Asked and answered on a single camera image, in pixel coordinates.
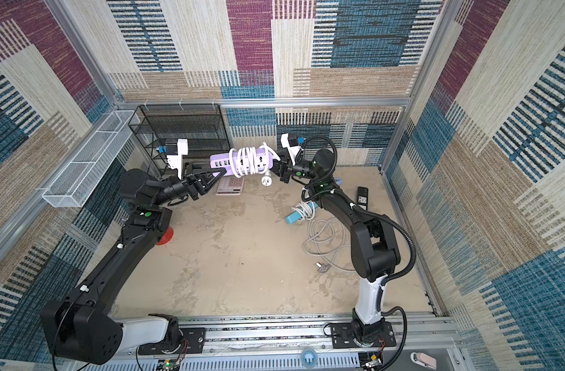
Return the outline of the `black power strip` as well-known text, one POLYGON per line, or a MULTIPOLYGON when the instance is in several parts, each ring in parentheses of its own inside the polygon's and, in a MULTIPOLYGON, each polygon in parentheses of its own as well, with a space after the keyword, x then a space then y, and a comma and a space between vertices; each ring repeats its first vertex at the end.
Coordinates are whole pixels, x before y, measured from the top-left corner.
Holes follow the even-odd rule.
POLYGON ((357 205, 364 210, 368 210, 369 189, 359 186, 357 188, 357 205))

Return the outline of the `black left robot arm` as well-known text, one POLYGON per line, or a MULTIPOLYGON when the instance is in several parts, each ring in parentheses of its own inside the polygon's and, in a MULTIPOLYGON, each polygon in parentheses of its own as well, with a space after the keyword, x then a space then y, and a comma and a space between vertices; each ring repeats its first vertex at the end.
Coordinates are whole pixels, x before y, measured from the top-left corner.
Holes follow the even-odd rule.
POLYGON ((53 359, 103 365, 125 349, 150 346, 176 352, 181 348, 183 336, 172 315, 117 322, 109 312, 137 265, 166 234, 172 216, 167 204, 198 199, 226 172, 225 168, 189 163, 181 178, 159 180, 138 168, 120 177, 120 196, 129 203, 130 214, 119 237, 79 286, 41 310, 53 359))

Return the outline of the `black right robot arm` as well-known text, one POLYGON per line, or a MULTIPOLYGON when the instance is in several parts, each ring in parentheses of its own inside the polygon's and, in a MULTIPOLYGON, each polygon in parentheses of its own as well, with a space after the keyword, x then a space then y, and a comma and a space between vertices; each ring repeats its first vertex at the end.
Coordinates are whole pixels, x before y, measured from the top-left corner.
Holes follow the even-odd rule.
POLYGON ((274 155, 272 171, 283 182, 308 179, 302 185, 302 201, 315 202, 350 232, 351 262, 361 277, 351 325, 355 343, 367 346, 389 330, 385 318, 391 312, 383 310, 387 284, 412 269, 415 253, 411 253, 408 265, 397 271, 401 253, 394 232, 402 233, 405 239, 409 236, 392 219, 364 209, 341 190, 333 177, 338 159, 335 145, 330 149, 322 148, 309 162, 302 156, 305 146, 303 143, 288 147, 285 152, 274 155))

